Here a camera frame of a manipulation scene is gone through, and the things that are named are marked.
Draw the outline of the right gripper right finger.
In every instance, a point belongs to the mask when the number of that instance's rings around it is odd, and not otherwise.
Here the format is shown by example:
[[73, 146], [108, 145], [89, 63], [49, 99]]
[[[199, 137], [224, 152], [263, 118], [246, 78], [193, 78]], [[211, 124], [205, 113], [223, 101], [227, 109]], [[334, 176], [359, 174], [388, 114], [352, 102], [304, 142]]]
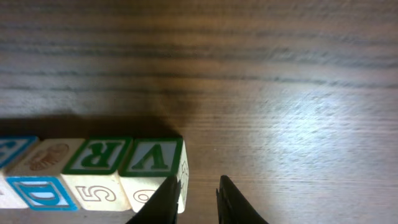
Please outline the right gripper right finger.
[[216, 198], [219, 224], [269, 224], [227, 175], [220, 177]]

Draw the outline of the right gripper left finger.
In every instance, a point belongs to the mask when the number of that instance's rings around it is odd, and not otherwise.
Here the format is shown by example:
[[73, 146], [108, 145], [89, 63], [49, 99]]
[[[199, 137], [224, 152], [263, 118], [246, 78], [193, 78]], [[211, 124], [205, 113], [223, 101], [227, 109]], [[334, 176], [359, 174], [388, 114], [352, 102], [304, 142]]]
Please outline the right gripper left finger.
[[167, 177], [148, 202], [126, 224], [176, 224], [181, 183]]

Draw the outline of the red edged 6 block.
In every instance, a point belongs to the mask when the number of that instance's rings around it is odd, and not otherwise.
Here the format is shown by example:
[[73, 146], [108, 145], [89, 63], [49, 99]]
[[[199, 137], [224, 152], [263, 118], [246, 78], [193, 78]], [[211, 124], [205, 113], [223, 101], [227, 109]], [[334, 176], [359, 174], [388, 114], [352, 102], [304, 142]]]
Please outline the red edged 6 block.
[[139, 212], [163, 181], [173, 175], [181, 183], [178, 213], [185, 211], [189, 167], [183, 138], [135, 139], [118, 173], [135, 213]]

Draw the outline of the red edged 5 block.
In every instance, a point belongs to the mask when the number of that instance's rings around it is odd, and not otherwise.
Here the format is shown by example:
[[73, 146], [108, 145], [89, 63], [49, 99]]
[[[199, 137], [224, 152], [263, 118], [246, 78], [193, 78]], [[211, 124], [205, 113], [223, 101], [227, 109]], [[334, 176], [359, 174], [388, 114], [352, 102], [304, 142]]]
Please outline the red edged 5 block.
[[131, 209], [118, 169], [133, 138], [89, 138], [72, 155], [62, 178], [81, 207], [89, 211], [123, 212]]

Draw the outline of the blue D letter block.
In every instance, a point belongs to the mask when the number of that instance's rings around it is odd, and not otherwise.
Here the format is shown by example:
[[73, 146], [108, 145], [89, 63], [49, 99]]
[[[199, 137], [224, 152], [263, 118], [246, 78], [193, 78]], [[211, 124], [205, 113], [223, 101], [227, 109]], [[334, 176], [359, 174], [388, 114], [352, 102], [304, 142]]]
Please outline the blue D letter block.
[[11, 189], [36, 211], [77, 211], [80, 204], [62, 177], [62, 170], [84, 139], [46, 139], [6, 172]]

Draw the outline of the yellow edged wooden block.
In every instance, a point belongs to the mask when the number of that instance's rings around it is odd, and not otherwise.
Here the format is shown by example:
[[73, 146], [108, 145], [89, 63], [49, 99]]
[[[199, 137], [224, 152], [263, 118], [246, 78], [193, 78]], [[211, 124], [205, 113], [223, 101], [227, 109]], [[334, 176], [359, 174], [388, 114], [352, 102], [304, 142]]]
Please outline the yellow edged wooden block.
[[6, 174], [38, 142], [37, 136], [1, 136], [1, 209], [24, 209], [28, 205], [6, 181]]

